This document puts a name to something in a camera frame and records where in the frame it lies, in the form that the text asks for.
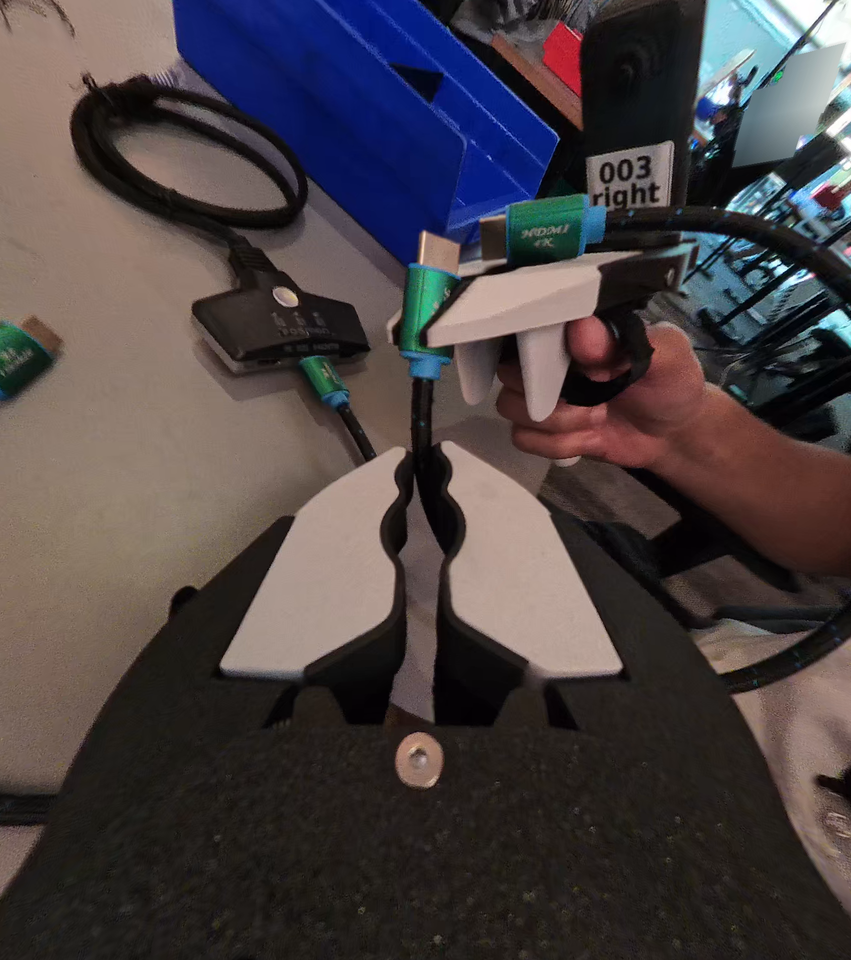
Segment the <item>large blue plastic bin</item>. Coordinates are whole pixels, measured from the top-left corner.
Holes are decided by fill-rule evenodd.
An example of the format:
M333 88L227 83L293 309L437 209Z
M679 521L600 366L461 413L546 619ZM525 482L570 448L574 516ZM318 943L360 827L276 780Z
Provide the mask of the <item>large blue plastic bin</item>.
M559 136L415 1L174 1L181 58L404 264L535 198ZM441 70L432 104L390 62Z

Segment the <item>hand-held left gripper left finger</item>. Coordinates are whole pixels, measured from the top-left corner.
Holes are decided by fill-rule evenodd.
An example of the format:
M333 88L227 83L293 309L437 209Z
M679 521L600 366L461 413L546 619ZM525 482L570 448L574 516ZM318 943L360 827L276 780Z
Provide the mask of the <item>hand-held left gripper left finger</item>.
M407 653L412 455L394 446L296 513L219 662L231 680L323 688L352 725L379 726Z

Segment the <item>black HDMI switch box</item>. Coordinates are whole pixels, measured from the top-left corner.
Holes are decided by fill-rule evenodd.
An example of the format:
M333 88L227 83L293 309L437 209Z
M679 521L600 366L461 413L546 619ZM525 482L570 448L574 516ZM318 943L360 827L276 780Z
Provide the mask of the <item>black HDMI switch box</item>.
M203 341L228 369L245 374L296 366L311 356L353 362L369 354L354 306L304 290L248 238L251 232L292 226L307 205L307 174L284 138L228 102L154 78L100 85L84 74L82 82L69 130L86 174L132 207L225 248L235 285L195 300L191 314ZM117 147L115 134L149 125L179 128L251 164L275 186L283 205L218 206L144 174Z

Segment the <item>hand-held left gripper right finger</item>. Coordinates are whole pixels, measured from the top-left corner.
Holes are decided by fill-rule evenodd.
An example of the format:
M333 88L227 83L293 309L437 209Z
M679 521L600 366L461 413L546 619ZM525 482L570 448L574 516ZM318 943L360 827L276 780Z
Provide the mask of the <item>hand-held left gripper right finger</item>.
M450 440L433 447L433 534L443 551L437 724L489 726L515 690L623 676L552 513Z

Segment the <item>grey desk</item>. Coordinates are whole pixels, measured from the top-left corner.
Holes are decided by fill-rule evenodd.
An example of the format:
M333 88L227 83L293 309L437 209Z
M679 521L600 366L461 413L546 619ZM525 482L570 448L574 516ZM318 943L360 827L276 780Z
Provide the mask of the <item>grey desk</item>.
M224 250L91 179L70 136L99 85L174 65L170 2L0 2L0 320L59 361L0 403L0 793L61 788L173 594L359 463L296 370L233 377L192 303Z

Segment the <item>person's right forearm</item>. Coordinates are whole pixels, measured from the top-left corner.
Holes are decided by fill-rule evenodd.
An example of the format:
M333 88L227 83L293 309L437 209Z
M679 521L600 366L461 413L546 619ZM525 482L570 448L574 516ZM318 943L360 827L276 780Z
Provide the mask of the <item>person's right forearm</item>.
M654 474L782 567L851 580L851 456L775 430L702 380L655 407Z

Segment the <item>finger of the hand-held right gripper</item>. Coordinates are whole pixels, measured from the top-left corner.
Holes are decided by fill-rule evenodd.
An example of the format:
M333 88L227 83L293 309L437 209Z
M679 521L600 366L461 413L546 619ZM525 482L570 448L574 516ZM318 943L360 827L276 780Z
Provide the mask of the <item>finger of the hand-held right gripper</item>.
M480 288L479 331L503 334L501 350L506 338L515 337L526 409L535 423L559 402L572 363L566 326L596 312L601 268L609 262L609 255L582 255L510 270Z
M411 378L436 381L452 365L464 401L484 401L493 386L504 334L480 332L480 288L509 270L505 263L493 263L460 276L440 267L408 264L402 305L386 333L406 360Z

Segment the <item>wooden table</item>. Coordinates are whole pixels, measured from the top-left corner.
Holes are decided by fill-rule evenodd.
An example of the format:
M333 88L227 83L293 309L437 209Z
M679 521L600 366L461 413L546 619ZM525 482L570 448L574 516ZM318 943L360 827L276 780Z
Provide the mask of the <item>wooden table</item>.
M578 132L583 131L583 107L579 94L544 65L529 56L501 32L491 37L491 49L524 78Z

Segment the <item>person's right hand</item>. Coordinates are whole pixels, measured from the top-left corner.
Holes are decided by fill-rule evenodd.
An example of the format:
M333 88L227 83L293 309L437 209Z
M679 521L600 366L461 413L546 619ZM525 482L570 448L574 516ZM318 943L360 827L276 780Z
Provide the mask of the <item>person's right hand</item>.
M518 361L502 362L496 409L515 447L541 458L578 457L627 468L657 469L694 450L717 430L729 400L710 385L687 334L669 321L646 326L653 349L646 374L614 399L593 407L559 401L546 418L528 412Z

